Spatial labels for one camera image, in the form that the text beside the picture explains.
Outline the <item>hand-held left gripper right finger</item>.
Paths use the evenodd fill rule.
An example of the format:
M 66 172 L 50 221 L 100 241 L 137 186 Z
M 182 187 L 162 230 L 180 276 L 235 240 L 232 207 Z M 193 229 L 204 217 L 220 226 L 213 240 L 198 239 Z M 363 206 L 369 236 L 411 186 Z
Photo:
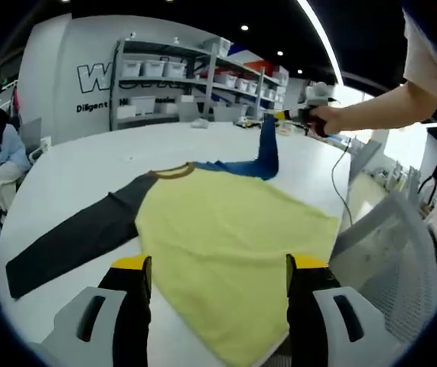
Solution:
M 287 321 L 292 366 L 388 366 L 393 336 L 384 315 L 328 264 L 287 254 Z

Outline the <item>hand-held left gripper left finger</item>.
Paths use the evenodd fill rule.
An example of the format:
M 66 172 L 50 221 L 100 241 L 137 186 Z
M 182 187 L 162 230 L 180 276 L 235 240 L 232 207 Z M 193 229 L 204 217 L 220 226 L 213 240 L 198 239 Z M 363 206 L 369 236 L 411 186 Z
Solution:
M 31 348 L 48 366 L 147 366 L 151 292 L 152 257 L 121 258 L 62 307 Z

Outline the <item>person's right hand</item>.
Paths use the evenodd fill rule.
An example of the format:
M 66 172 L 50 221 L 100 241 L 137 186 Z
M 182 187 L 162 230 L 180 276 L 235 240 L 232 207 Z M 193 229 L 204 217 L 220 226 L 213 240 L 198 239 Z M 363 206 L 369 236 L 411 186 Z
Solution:
M 308 123 L 316 135 L 326 138 L 341 131 L 344 113 L 343 108 L 318 106 L 309 111 Z

